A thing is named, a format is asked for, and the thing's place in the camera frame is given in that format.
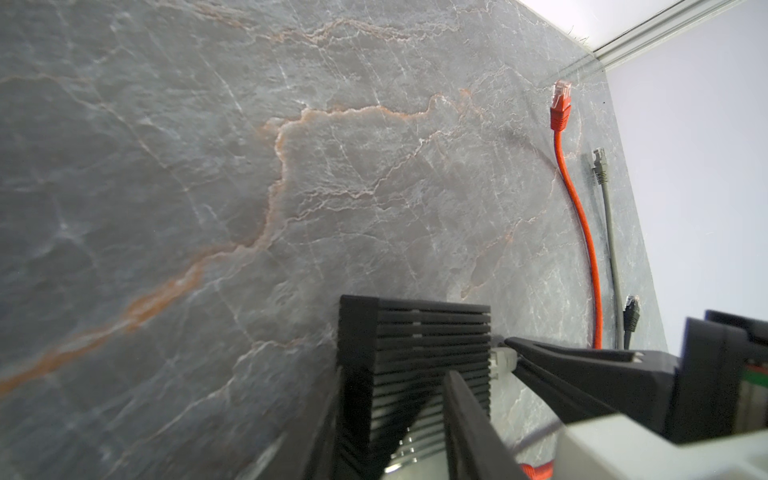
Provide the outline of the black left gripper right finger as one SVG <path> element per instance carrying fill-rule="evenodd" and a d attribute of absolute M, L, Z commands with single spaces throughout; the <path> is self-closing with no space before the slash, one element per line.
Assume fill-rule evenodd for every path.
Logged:
<path fill-rule="evenodd" d="M 446 373 L 442 392 L 449 478 L 527 479 L 458 372 Z"/>

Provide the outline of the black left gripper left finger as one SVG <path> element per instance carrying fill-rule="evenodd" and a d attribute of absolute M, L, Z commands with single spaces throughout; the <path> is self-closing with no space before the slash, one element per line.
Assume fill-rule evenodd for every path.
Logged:
<path fill-rule="evenodd" d="M 332 479 L 338 457 L 342 368 L 320 380 L 256 479 Z"/>

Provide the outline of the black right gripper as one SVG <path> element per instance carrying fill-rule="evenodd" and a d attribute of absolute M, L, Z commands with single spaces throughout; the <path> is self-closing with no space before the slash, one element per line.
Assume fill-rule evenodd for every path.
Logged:
<path fill-rule="evenodd" d="M 661 351 L 571 348 L 522 337 L 504 344 L 535 364 L 518 365 L 514 375 L 563 423 L 623 414 L 675 444 L 747 432 L 744 389 L 751 382 L 767 388 L 767 322 L 714 310 L 686 320 L 680 360 Z M 644 371 L 588 374 L 582 387 L 553 374 L 567 369 Z M 649 371 L 677 369 L 669 412 L 669 376 Z"/>

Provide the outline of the black ribbed network switch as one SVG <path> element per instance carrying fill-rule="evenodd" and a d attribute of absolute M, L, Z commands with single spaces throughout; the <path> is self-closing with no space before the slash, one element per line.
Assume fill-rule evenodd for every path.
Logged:
<path fill-rule="evenodd" d="M 454 371 L 490 412 L 491 309 L 344 295 L 341 479 L 381 479 L 445 450 L 444 376 Z"/>

